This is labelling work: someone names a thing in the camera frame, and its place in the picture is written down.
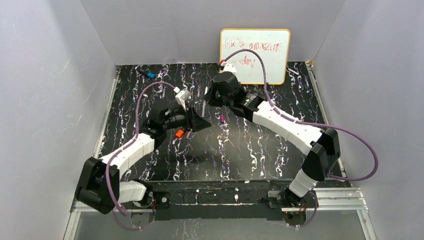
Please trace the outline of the black orange highlighter pen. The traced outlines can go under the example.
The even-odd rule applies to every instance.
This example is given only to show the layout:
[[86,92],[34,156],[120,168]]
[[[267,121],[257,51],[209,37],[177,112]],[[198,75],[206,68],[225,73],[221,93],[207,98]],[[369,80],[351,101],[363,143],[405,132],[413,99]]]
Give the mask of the black orange highlighter pen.
[[183,130],[183,129],[179,129],[179,130],[175,133],[175,136],[176,136],[176,138],[181,139],[181,138],[184,136],[184,134],[185,134],[185,130]]

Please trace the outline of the white green pen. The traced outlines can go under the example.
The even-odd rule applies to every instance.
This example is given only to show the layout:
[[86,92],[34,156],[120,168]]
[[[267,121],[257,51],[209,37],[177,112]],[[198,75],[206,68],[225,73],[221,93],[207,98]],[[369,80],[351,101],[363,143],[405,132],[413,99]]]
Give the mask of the white green pen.
[[208,93],[208,87],[205,87],[205,91],[204,91],[204,96],[203,96],[203,104],[202,104],[202,112],[201,112],[201,117],[204,118],[205,117],[205,113],[206,113],[206,105],[207,105],[207,101],[205,100],[205,97]]

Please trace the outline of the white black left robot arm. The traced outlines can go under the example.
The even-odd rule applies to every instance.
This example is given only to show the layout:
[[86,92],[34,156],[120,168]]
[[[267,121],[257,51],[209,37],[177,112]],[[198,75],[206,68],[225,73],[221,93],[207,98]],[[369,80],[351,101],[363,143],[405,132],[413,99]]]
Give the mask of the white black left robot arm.
[[124,203],[145,202],[153,189],[142,180],[122,182],[123,174],[154,152],[167,138],[168,130],[177,129],[175,136],[181,138],[186,131],[198,132],[211,125],[192,106],[152,109],[127,143],[101,158],[85,161],[74,198],[102,214],[117,209],[125,215]]

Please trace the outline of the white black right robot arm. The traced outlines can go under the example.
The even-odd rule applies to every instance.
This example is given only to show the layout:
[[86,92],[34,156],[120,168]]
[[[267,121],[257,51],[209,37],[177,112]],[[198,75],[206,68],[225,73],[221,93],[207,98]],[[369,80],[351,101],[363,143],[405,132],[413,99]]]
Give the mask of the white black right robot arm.
[[336,130],[320,129],[290,120],[288,114],[272,106],[264,95],[244,89],[231,72],[216,75],[204,99],[210,106],[227,107],[236,116],[269,129],[305,155],[300,170],[289,186],[279,196],[270,197],[273,204],[293,207],[301,204],[305,195],[325,180],[341,155]]

